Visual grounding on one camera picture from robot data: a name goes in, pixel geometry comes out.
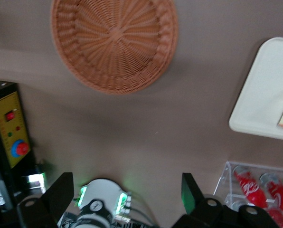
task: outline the red soda bottle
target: red soda bottle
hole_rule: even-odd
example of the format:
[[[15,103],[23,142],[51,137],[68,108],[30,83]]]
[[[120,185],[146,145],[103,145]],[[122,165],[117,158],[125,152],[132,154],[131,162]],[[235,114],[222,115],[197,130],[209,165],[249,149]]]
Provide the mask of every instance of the red soda bottle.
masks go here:
[[[280,228],[283,228],[283,214],[278,208],[268,208],[267,213],[270,215],[270,217],[273,218],[273,220],[278,224]]]
[[[283,184],[274,173],[265,173],[261,176],[260,182],[276,200],[279,208],[283,211]]]
[[[238,180],[246,198],[260,208],[267,208],[266,196],[264,191],[257,184],[248,168],[236,166],[233,174]]]

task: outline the green led light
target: green led light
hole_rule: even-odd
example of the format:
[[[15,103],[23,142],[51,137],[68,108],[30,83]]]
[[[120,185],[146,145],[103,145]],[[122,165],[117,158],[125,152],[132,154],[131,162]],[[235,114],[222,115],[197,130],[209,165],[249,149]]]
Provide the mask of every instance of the green led light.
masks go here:
[[[80,197],[78,197],[78,203],[77,206],[80,207],[81,202],[83,201],[83,198],[85,196],[85,191],[86,191],[86,186],[84,186],[83,188],[80,189]]]
[[[119,214],[121,212],[121,209],[123,208],[127,198],[128,198],[128,196],[124,193],[122,193],[119,196],[119,200],[118,200],[118,204],[117,204],[117,208],[116,208],[116,214]]]

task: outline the yellow control panel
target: yellow control panel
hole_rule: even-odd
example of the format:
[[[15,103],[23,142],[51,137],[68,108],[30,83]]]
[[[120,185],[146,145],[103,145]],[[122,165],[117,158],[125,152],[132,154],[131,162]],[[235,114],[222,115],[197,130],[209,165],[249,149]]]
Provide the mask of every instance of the yellow control panel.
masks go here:
[[[13,168],[30,152],[28,134],[17,92],[0,99],[0,136],[9,165]]]

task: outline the wicker basket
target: wicker basket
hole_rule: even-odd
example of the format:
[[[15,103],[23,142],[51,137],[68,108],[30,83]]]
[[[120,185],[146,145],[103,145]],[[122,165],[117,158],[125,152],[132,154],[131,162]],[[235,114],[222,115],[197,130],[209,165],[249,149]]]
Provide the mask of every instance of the wicker basket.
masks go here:
[[[84,84],[129,94],[168,67],[178,37],[172,0],[54,0],[57,50]]]

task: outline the red button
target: red button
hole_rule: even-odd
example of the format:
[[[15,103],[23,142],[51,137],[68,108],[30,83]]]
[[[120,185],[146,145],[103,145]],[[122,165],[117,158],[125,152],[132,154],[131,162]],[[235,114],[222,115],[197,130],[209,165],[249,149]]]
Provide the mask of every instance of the red button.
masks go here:
[[[6,113],[5,117],[6,117],[7,121],[10,121],[10,120],[15,118],[15,114],[11,111],[9,113]]]
[[[16,149],[16,154],[18,155],[25,155],[28,153],[28,144],[26,142],[21,142],[18,144]]]

